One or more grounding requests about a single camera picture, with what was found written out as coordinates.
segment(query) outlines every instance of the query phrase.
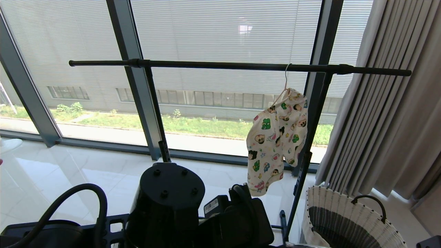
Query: black clothes rack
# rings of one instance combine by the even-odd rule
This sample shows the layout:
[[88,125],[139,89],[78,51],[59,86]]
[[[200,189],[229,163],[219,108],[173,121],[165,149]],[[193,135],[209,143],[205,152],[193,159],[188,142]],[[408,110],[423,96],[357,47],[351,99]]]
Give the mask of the black clothes rack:
[[294,186],[294,202],[292,204],[291,213],[288,222],[286,221],[285,211],[280,211],[280,225],[271,225],[272,228],[281,229],[283,243],[288,242],[289,232],[294,221],[294,215],[299,204],[300,195],[302,193],[303,184],[305,183],[306,173],[308,172],[309,163],[312,157],[311,146],[314,139],[315,131],[317,129],[320,114],[325,102],[328,88],[334,74],[343,75],[351,73],[361,74],[378,74],[378,75],[394,75],[394,76],[410,76],[410,70],[386,69],[386,68],[364,68],[354,67],[348,64],[339,65],[302,65],[290,64],[254,64],[254,63],[225,63],[225,62],[190,62],[190,61],[158,61],[158,60],[94,60],[94,61],[69,61],[70,66],[130,66],[137,68],[145,68],[148,86],[151,90],[153,107],[157,115],[157,121],[161,132],[161,141],[159,147],[161,148],[161,155],[164,162],[171,161],[168,154],[167,142],[165,140],[165,131],[162,124],[159,104],[156,97],[156,91],[153,83],[152,67],[168,67],[168,68],[206,68],[206,69],[233,69],[233,70],[262,70],[262,71],[303,71],[303,72],[324,72],[325,78],[321,85],[318,108],[316,113],[308,116],[314,116],[313,120],[308,118],[308,135],[305,140],[305,145],[301,153],[299,161],[300,171],[297,176],[297,181]]

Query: black handle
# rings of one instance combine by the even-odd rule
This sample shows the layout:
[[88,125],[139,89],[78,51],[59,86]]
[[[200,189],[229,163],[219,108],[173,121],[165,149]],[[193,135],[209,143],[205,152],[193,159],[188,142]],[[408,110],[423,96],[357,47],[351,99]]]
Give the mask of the black handle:
[[358,199],[360,199],[360,198],[371,198],[372,200],[375,200],[375,201],[380,205],[380,207],[381,207],[381,211],[383,212],[383,216],[382,216],[382,218],[381,218],[381,222],[383,222],[384,224],[386,224],[386,209],[385,209],[385,206],[383,206],[383,204],[380,202],[380,200],[378,200],[377,198],[375,198],[375,197],[373,197],[373,196],[371,196],[371,195],[359,195],[359,196],[356,196],[356,197],[351,201],[351,203],[352,203],[352,204],[356,204],[356,203],[358,202]]

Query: black horizontal rod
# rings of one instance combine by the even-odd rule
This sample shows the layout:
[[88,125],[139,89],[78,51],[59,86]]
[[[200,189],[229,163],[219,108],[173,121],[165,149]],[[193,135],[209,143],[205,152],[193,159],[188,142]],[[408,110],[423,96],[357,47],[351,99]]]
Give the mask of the black horizontal rod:
[[[286,64],[257,64],[257,63],[229,63],[229,62],[193,62],[193,61],[161,61],[161,60],[91,60],[91,61],[69,61],[70,66],[84,65],[116,65],[131,67],[168,67],[168,68],[204,68],[204,69],[232,69],[232,70],[260,70],[260,71],[285,71]],[[348,64],[290,64],[287,71],[303,72],[326,72],[332,74],[380,74],[395,76],[410,76],[412,71],[387,68],[365,68],[354,67]]]

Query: woven basket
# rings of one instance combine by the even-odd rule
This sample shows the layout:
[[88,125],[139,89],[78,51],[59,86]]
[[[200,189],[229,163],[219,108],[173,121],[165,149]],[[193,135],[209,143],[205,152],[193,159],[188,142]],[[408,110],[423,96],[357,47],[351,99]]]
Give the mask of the woven basket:
[[[383,214],[357,202],[363,197],[377,201]],[[319,186],[307,191],[302,233],[307,244],[332,248],[407,247],[392,223],[387,221],[384,206],[377,198],[360,195],[352,199]]]

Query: white tile floor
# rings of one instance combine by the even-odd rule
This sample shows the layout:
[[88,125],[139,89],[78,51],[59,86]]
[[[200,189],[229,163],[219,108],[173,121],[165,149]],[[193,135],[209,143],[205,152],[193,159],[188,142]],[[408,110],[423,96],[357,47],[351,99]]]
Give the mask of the white tile floor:
[[[43,143],[25,141],[10,152],[3,153],[0,187],[0,230],[7,225],[37,221],[47,207],[69,188],[83,183],[94,183],[103,188],[108,198],[108,215],[128,213],[141,174],[154,162],[149,156],[67,146],[46,148]],[[242,166],[223,165],[173,159],[173,162],[197,173],[206,187],[205,197],[199,208],[217,195],[227,195],[233,184],[247,180],[247,169]],[[285,177],[260,197],[268,218],[273,225],[279,224],[279,212],[289,214],[293,201],[295,178],[285,172]],[[314,175],[308,175],[306,187],[314,183]],[[409,247],[429,237],[409,211],[409,203],[392,195],[381,199],[389,210],[388,218],[401,232]],[[304,212],[304,196],[300,200],[290,234],[296,242]],[[68,219],[81,225],[94,223],[98,214],[96,196],[88,191],[69,198],[53,218]],[[274,245],[281,244],[281,234],[274,231]]]

